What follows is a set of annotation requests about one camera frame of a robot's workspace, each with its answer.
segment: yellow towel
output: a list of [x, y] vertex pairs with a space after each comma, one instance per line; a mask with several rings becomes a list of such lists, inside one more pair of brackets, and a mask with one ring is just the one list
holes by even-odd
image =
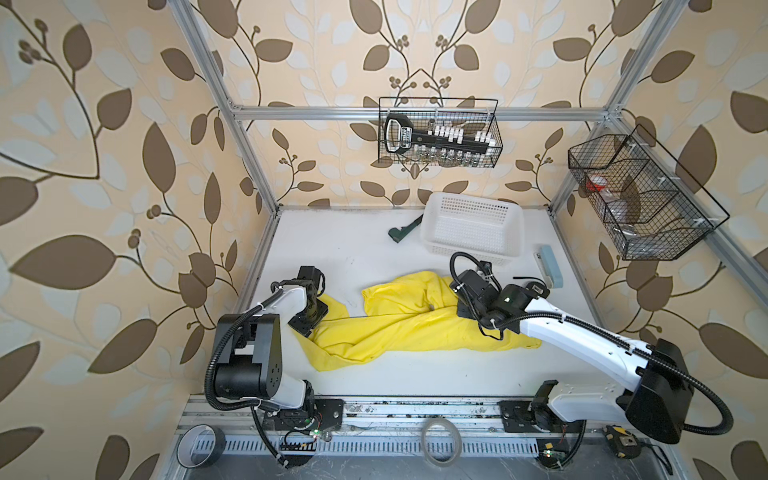
[[541, 345], [541, 340], [509, 331], [501, 342], [483, 336], [476, 321], [456, 315], [458, 298], [449, 284], [449, 277], [419, 272], [372, 286], [362, 292], [368, 315], [362, 318], [349, 318], [344, 305], [323, 295], [328, 315], [309, 338], [293, 333], [320, 372], [368, 363], [388, 350], [498, 352]]

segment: black cable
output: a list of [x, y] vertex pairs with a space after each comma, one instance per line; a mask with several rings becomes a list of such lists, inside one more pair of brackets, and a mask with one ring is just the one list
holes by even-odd
[[275, 445], [272, 445], [272, 442], [267, 438], [266, 433], [264, 432], [264, 427], [261, 426], [259, 417], [256, 415], [256, 408], [254, 406], [250, 407], [250, 414], [253, 416], [253, 423], [256, 424], [256, 430], [259, 431], [259, 437], [261, 437], [261, 441], [264, 442], [266, 449], [270, 451], [275, 460], [277, 460], [277, 463], [281, 464], [283, 468], [289, 468], [288, 458], [278, 452], [277, 449], [275, 449]]
[[323, 294], [326, 292], [326, 274], [320, 272], [320, 279], [323, 281], [323, 289], [317, 293], [317, 296], [323, 296]]
[[563, 458], [562, 462], [557, 462], [554, 465], [546, 465], [542, 460], [541, 456], [536, 457], [539, 463], [541, 463], [542, 466], [545, 468], [549, 468], [550, 470], [559, 470], [560, 468], [565, 468], [565, 466], [573, 460], [573, 458], [576, 456], [576, 452], [578, 452], [579, 447], [581, 447], [581, 443], [584, 441], [584, 434], [587, 433], [587, 421], [581, 420], [581, 428], [578, 432], [578, 437], [576, 437], [576, 443], [574, 443], [574, 446], [571, 447], [570, 450], [568, 450], [568, 454]]
[[[674, 475], [674, 471], [672, 470], [672, 462], [670, 462], [669, 457], [667, 457], [667, 453], [662, 449], [659, 445], [654, 445], [650, 442], [639, 442], [641, 446], [646, 447], [647, 449], [650, 449], [651, 453], [654, 454], [654, 457], [659, 461], [659, 463], [664, 467], [664, 470], [667, 471], [667, 475], [672, 476]], [[659, 456], [659, 453], [656, 453], [656, 450], [654, 448], [659, 449], [659, 453], [663, 456]]]

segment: leaf pattern wallpaper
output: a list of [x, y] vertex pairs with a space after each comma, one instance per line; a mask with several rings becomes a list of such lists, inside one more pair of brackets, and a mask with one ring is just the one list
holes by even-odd
[[150, 478], [266, 212], [165, 2], [0, 25], [0, 476]]
[[660, 0], [191, 0], [232, 99], [601, 107]]
[[[690, 175], [669, 167], [684, 182], [728, 209], [722, 228], [768, 270], [767, 27], [765, 2], [692, 0], [624, 115], [679, 157]], [[676, 343], [733, 411], [729, 434], [684, 436], [691, 475], [768, 478], [768, 313], [706, 244], [674, 262], [619, 260], [585, 196], [574, 192], [558, 219], [607, 326]], [[696, 394], [687, 421], [712, 425], [717, 412]]]

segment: metal extrusion bar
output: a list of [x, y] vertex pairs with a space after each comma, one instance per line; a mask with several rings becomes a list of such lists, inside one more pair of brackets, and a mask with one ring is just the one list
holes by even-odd
[[[620, 114], [611, 115], [610, 124], [618, 134], [629, 135], [632, 133], [633, 128]], [[677, 178], [673, 172], [669, 171], [667, 165], [659, 158], [654, 149], [646, 148], [646, 151], [652, 156], [664, 173], [672, 178]], [[707, 212], [707, 208], [701, 204], [685, 184], [677, 182], [677, 186], [699, 210]], [[714, 232], [707, 235], [704, 241], [707, 242], [707, 245], [709, 245], [710, 249], [720, 261], [728, 267], [731, 274], [746, 287], [747, 291], [752, 293], [755, 300], [764, 309], [768, 310], [768, 273], [764, 268], [762, 268], [751, 255], [744, 251], [741, 245], [739, 245], [739, 243], [722, 227], [715, 229]]]
[[654, 55], [656, 55], [659, 47], [667, 39], [686, 5], [688, 5], [688, 0], [664, 0], [664, 2], [661, 2], [653, 24], [637, 46], [637, 50], [632, 55], [632, 59], [624, 70], [624, 74], [621, 75], [611, 97], [608, 98], [606, 106], [609, 111], [621, 111], [627, 104], [637, 82]]
[[269, 220], [264, 226], [261, 241], [259, 242], [259, 248], [256, 249], [256, 256], [253, 258], [253, 263], [248, 268], [248, 273], [240, 288], [240, 295], [237, 297], [233, 313], [245, 312], [250, 307], [250, 301], [253, 299], [253, 295], [256, 292], [256, 285], [264, 270], [266, 257], [269, 255], [272, 240], [277, 231], [278, 222], [280, 222], [280, 214], [270, 215]]
[[[420, 108], [409, 107], [409, 110]], [[434, 111], [434, 108], [423, 108]], [[485, 108], [440, 108], [440, 111], [477, 111]], [[237, 120], [345, 120], [368, 121], [379, 119], [378, 108], [363, 107], [247, 107], [232, 108]], [[603, 121], [607, 112], [603, 108], [510, 108], [496, 109], [498, 121]]]
[[203, 77], [208, 84], [208, 89], [221, 112], [221, 117], [232, 133], [235, 144], [240, 149], [240, 152], [242, 152], [243, 162], [251, 178], [253, 178], [257, 190], [261, 193], [264, 207], [271, 215], [274, 215], [277, 212], [277, 202], [270, 188], [269, 181], [259, 166], [256, 154], [253, 152], [253, 148], [248, 141], [243, 125], [232, 115], [227, 89], [224, 86], [214, 58], [208, 50], [205, 38], [200, 32], [190, 3], [187, 0], [170, 0], [170, 8], [174, 13], [176, 23], [178, 23], [179, 28], [184, 33], [184, 37], [187, 39], [187, 43], [189, 43], [197, 64], [200, 66]]

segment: wire mesh basket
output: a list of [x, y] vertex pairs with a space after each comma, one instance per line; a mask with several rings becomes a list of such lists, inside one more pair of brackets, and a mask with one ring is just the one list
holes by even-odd
[[[493, 168], [502, 154], [498, 100], [380, 97], [379, 159], [441, 167]], [[441, 106], [454, 104], [454, 107]]]
[[[651, 145], [668, 155], [674, 173], [650, 155]], [[730, 218], [642, 125], [570, 148], [568, 168], [623, 260], [675, 260]]]

